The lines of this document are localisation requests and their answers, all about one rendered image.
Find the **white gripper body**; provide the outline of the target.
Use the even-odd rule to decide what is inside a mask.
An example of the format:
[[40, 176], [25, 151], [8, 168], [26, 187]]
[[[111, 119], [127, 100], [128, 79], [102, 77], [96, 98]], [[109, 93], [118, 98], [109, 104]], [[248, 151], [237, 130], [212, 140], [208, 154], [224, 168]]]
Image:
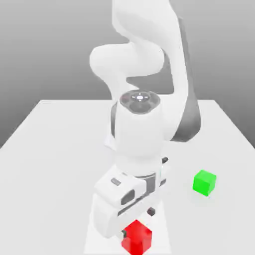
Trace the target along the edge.
[[122, 205], [122, 198], [135, 192], [135, 188], [128, 186], [94, 187], [94, 226], [103, 237], [110, 238], [122, 231], [150, 207], [156, 206], [166, 193], [166, 186], [160, 186], [149, 195], [143, 197], [139, 194], [138, 197]]

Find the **small red cube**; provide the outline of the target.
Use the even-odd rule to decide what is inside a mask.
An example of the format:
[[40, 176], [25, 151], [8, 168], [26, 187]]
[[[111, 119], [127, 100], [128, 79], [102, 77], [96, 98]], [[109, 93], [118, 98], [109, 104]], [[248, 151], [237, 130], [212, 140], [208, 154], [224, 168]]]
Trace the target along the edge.
[[124, 230], [126, 237], [121, 244], [131, 255], [143, 255], [151, 247], [152, 231], [140, 221], [133, 221]]

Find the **small green cube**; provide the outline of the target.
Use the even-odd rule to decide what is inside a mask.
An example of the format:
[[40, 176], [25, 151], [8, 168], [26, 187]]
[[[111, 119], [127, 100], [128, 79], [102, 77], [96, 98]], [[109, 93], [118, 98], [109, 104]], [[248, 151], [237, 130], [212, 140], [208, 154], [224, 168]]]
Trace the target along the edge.
[[208, 197], [215, 188], [216, 179], [216, 175], [200, 170], [194, 177], [193, 190]]

